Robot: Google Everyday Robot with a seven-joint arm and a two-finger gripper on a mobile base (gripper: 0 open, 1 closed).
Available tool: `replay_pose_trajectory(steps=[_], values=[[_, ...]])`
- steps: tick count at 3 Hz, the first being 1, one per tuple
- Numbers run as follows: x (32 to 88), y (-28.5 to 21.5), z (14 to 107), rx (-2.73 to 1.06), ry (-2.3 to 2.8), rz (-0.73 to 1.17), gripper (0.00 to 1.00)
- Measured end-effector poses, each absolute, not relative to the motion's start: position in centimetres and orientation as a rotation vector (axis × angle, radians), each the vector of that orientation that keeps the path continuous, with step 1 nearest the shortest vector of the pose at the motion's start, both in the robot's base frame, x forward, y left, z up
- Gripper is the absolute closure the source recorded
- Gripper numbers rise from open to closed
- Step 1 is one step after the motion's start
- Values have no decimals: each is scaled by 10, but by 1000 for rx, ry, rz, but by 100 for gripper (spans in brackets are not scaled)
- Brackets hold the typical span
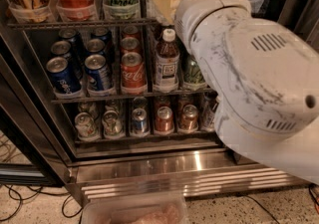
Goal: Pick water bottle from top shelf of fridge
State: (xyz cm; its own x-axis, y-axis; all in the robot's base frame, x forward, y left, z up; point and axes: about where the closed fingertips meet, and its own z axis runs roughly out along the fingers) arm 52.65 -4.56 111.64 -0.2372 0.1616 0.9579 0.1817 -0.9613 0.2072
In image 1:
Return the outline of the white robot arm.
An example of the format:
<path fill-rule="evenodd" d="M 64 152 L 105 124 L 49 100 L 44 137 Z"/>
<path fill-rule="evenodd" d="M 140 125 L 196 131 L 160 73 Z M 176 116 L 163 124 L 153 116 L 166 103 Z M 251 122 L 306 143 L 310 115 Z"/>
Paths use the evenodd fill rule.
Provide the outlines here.
<path fill-rule="evenodd" d="M 248 0 L 151 0 L 217 91 L 214 129 L 238 154 L 319 184 L 319 55 Z"/>

